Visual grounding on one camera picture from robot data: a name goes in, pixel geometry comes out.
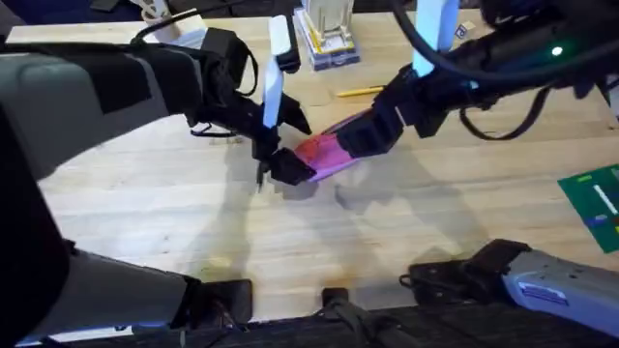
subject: pink cloth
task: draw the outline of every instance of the pink cloth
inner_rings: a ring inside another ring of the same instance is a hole
[[[294,150],[297,157],[316,171],[316,175],[309,179],[309,182],[328,178],[359,160],[351,158],[348,152],[340,147],[336,131],[362,114],[353,115],[297,146]]]

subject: wooden table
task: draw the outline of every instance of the wooden table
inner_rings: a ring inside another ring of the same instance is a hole
[[[460,16],[483,25],[477,11]],[[142,25],[18,27],[11,40],[126,43]],[[266,61],[266,18],[207,25],[236,31]],[[356,14],[353,26],[362,63],[316,73],[304,60],[285,77],[286,93],[301,101],[314,131],[371,103],[372,96],[338,99],[336,92],[384,84],[410,60],[390,14]],[[485,130],[507,131],[532,99],[514,96],[471,116]],[[494,238],[619,271],[619,257],[602,253],[556,183],[615,163],[616,132],[598,92],[576,101],[558,91],[518,140],[480,141],[451,117],[437,136],[420,140],[408,130],[390,154],[319,187],[269,184],[258,193],[249,142],[191,137],[175,116],[71,160],[41,187],[64,236],[79,247],[203,280],[249,277],[254,318],[276,319],[314,312],[321,289],[334,285],[354,289],[368,307],[405,305],[412,300],[398,275],[409,264],[467,256]],[[292,145],[302,138],[285,135]]]

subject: cable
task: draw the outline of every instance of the cable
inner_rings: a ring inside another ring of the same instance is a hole
[[[547,86],[547,87],[542,88],[538,92],[537,96],[535,96],[535,99],[533,100],[533,104],[531,105],[531,109],[529,110],[529,113],[524,118],[524,121],[522,121],[520,126],[518,126],[515,130],[505,135],[493,137],[479,130],[477,127],[475,127],[475,125],[473,125],[473,123],[468,118],[468,116],[466,116],[465,108],[462,108],[460,110],[460,121],[466,127],[466,129],[471,132],[471,134],[477,136],[478,138],[482,140],[499,141],[499,140],[516,139],[517,137],[523,135],[525,132],[529,131],[529,129],[538,120],[538,117],[540,116],[540,114],[542,113],[542,110],[544,109],[545,101],[548,97],[548,94],[550,94],[550,89],[551,88]]]
[[[212,138],[230,138],[235,137],[237,134],[235,132],[212,132],[208,131],[213,127],[212,124],[207,123],[206,127],[203,130],[190,130],[190,134],[197,137],[212,137]]]
[[[249,92],[241,93],[241,96],[249,97],[252,94],[254,94],[255,90],[258,88],[259,68],[258,68],[258,61],[255,59],[253,52],[251,52],[250,48],[247,46],[245,42],[242,42],[242,43],[245,45],[245,48],[248,51],[248,54],[250,55],[251,67],[253,68],[253,87],[251,87],[251,90]]]
[[[612,43],[606,43],[602,46],[596,47],[590,51],[581,53],[568,62],[558,63],[549,67],[536,68],[525,72],[485,72],[485,71],[473,71],[464,67],[460,67],[436,52],[432,47],[426,43],[424,38],[415,29],[413,23],[411,23],[406,11],[398,0],[389,0],[391,3],[392,12],[396,18],[399,28],[406,36],[406,39],[410,41],[413,47],[432,63],[437,68],[445,70],[450,73],[460,75],[461,77],[472,79],[476,81],[492,81],[492,82],[528,82],[539,81],[544,79],[552,79],[557,75],[571,73],[580,69],[585,64],[590,64],[611,53],[617,53],[619,51],[619,41]]]
[[[241,5],[243,3],[246,3],[250,0],[236,0],[236,1],[230,1],[224,4],[219,4],[219,5],[215,5],[215,6],[211,6],[205,9],[196,9],[196,10],[191,10],[188,11],[184,14],[177,14],[172,18],[163,20],[157,24],[153,24],[151,26],[148,26],[142,30],[140,30],[139,32],[137,32],[137,34],[135,34],[135,36],[132,39],[132,44],[143,44],[144,43],[144,38],[151,33],[154,33],[170,24],[176,23],[177,21],[181,21],[183,19],[187,19],[189,17],[192,17],[194,15],[204,15],[204,14],[208,14],[209,12],[212,11],[217,11],[217,10],[221,10],[221,9],[228,9],[231,8],[232,6],[236,6],[236,5]]]

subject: green circuit board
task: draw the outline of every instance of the green circuit board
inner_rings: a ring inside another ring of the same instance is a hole
[[[605,253],[619,249],[619,164],[559,180]]]

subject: yellow pencil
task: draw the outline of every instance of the yellow pencil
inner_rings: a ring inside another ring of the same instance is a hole
[[[383,89],[385,89],[384,86],[369,87],[369,88],[363,88],[363,89],[358,89],[358,90],[337,93],[337,96],[339,98],[363,96],[366,94],[380,93],[382,92]]]

